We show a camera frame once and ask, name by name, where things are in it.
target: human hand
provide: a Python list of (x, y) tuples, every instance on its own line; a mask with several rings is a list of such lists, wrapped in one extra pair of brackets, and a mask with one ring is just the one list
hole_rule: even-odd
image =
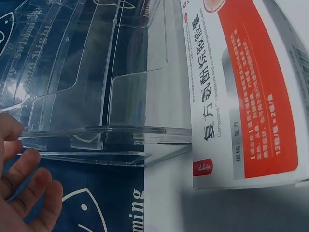
[[(40, 162), (39, 152), (28, 149), (7, 173), (1, 175), (3, 165), (22, 149), (18, 137), (23, 130), (23, 125), (13, 117), (0, 113), (0, 232), (51, 232), (61, 212), (63, 189), (59, 182), (52, 180), (47, 169), (39, 168), (27, 187), (6, 202)], [(43, 194), (41, 212), (25, 224), (23, 219)]]

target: finger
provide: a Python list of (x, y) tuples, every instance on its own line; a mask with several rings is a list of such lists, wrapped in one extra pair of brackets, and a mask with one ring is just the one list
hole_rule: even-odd
[(25, 218), (34, 204), (46, 190), (47, 184), (52, 180), (51, 173), (46, 168), (39, 168), (27, 187), (9, 205), (21, 218)]
[(51, 232), (54, 228), (62, 208), (62, 185), (52, 180), (47, 185), (43, 209), (38, 216), (29, 223), (34, 232)]
[(5, 141), (15, 141), (24, 131), (23, 124), (6, 113), (0, 113), (0, 135)]
[(22, 149), (23, 144), (20, 140), (4, 142), (4, 163), (13, 159)]
[(3, 169), (4, 145), (3, 141), (15, 141), (21, 135), (24, 126), (12, 116), (0, 113), (0, 176)]
[(40, 163), (40, 154), (33, 149), (27, 149), (16, 163), (0, 180), (0, 194), (7, 200), (12, 197), (19, 186)]

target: red label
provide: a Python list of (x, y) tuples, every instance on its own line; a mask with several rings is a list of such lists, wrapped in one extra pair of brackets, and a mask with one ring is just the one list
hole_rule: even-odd
[(210, 175), (213, 170), (213, 163), (211, 159), (193, 163), (193, 176)]
[(184, 14), (184, 21), (185, 21), (185, 23), (188, 22), (188, 14), (187, 13)]
[(292, 110), (274, 47), (251, 0), (226, 0), (218, 12), (239, 97), (245, 178), (298, 166)]

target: clear acrylic display stand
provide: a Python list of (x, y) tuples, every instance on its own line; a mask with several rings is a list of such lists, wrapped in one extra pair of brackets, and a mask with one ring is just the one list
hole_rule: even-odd
[(168, 40), (164, 0), (29, 0), (10, 21), (0, 111), (25, 125), (24, 146), (130, 166), (191, 150), (186, 59), (173, 55), (184, 37)]

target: blue cloth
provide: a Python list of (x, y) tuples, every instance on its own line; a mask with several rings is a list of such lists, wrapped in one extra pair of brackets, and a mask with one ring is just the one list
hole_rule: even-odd
[[(7, 163), (6, 172), (16, 161)], [(132, 231), (132, 203), (143, 204), (144, 168), (115, 167), (63, 162), (42, 159), (39, 167), (50, 170), (54, 179), (63, 185), (64, 202), (55, 232), (85, 231), (87, 227), (94, 232)], [(30, 177), (17, 194), (22, 191)], [(42, 207), (43, 198), (32, 209), (25, 222), (32, 220)]]

